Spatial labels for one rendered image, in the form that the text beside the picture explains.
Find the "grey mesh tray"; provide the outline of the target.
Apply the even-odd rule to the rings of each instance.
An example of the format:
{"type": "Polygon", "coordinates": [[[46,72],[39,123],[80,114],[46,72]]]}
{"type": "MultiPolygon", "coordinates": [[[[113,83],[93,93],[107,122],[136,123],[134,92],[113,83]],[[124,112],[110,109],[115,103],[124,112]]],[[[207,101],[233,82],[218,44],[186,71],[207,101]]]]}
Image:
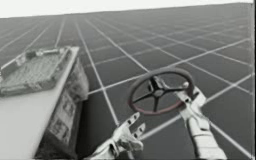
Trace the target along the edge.
{"type": "Polygon", "coordinates": [[[69,62],[71,47],[31,50],[1,68],[0,97],[52,89],[69,62]]]}

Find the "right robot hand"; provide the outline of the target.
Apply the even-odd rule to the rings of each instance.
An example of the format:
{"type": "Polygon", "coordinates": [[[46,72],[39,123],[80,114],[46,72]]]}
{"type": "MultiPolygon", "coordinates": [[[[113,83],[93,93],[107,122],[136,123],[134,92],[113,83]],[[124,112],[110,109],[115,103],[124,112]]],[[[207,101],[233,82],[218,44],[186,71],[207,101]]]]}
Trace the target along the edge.
{"type": "Polygon", "coordinates": [[[191,85],[188,82],[185,82],[182,87],[184,91],[176,92],[176,96],[184,104],[180,108],[182,118],[184,120],[195,118],[198,122],[202,122],[205,120],[205,116],[201,111],[201,107],[206,103],[206,96],[197,86],[192,89],[192,94],[189,95],[188,90],[191,88],[191,85]]]}

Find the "dark steering wheel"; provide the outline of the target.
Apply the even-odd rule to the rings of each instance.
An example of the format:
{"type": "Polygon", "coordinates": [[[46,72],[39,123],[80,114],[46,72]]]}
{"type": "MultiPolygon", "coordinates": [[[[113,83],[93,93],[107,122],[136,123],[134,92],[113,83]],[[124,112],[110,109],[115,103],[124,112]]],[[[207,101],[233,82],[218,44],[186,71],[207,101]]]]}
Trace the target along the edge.
{"type": "Polygon", "coordinates": [[[184,101],[178,100],[175,104],[165,108],[165,109],[158,109],[160,99],[168,94],[168,93],[178,93],[183,92],[187,95],[190,99],[194,98],[194,91],[195,83],[194,79],[192,78],[191,74],[181,68],[162,68],[158,70],[154,70],[152,72],[146,73],[141,78],[137,79],[129,89],[128,96],[127,96],[127,103],[131,107],[132,110],[135,112],[140,112],[144,115],[159,115],[165,114],[172,111],[175,108],[178,108],[184,104],[184,101]],[[161,78],[161,75],[165,74],[174,74],[178,75],[186,80],[188,83],[187,87],[170,87],[168,86],[165,81],[161,78]],[[148,89],[149,92],[136,100],[133,99],[136,90],[145,82],[148,82],[148,89]],[[152,97],[154,99],[154,108],[152,111],[146,111],[141,109],[139,106],[136,106],[136,103],[142,101],[146,98],[152,97]]]}

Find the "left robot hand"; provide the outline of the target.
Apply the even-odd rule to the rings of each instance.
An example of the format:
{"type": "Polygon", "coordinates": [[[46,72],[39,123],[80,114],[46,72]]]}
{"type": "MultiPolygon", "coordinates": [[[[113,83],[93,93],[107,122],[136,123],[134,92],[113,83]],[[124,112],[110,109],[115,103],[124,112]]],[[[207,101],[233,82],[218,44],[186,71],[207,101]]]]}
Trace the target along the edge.
{"type": "Polygon", "coordinates": [[[144,144],[140,137],[145,132],[146,124],[142,123],[134,131],[130,130],[139,118],[140,113],[136,112],[114,130],[111,139],[119,153],[124,151],[141,151],[144,149],[144,144]]]}

